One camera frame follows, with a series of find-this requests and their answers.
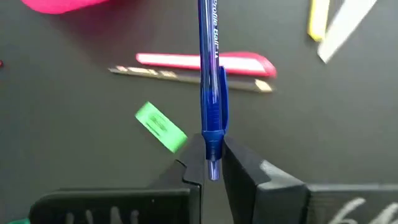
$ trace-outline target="white paper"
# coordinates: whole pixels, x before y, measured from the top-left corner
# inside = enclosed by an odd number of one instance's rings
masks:
[[[318,48],[319,57],[328,63],[333,54],[357,28],[377,0],[345,0],[332,20],[325,38]]]

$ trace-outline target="pink highlighter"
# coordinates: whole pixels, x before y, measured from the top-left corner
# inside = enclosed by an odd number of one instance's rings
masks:
[[[105,1],[107,0],[22,0],[31,9],[47,14],[62,14]]]
[[[143,65],[200,70],[199,55],[139,53],[136,59]],[[268,59],[251,52],[221,53],[220,66],[224,66],[228,74],[272,78],[275,78],[277,74],[275,66]]]

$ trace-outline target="pen clip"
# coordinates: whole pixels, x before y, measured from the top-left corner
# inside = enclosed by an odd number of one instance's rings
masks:
[[[221,95],[221,111],[222,111],[222,126],[224,134],[228,129],[228,117],[229,117],[229,108],[228,108],[228,85],[226,80],[226,71],[223,66],[218,67],[219,76],[220,76],[220,95]]]

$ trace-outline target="retractable pen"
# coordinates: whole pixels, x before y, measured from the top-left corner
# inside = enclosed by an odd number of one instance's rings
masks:
[[[206,142],[209,179],[220,177],[220,159],[228,125],[226,72],[219,66],[218,0],[198,0],[201,65],[201,133]]]

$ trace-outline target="pencil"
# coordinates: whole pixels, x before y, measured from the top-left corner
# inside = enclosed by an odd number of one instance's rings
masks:
[[[108,69],[110,72],[120,75],[132,75],[138,77],[158,78],[161,80],[172,80],[184,83],[200,84],[200,77],[188,74],[177,74],[166,70],[153,70],[147,68],[115,66]],[[236,80],[228,78],[228,88],[234,90],[253,91],[258,93],[271,93],[271,86],[260,79],[253,78],[248,81]]]

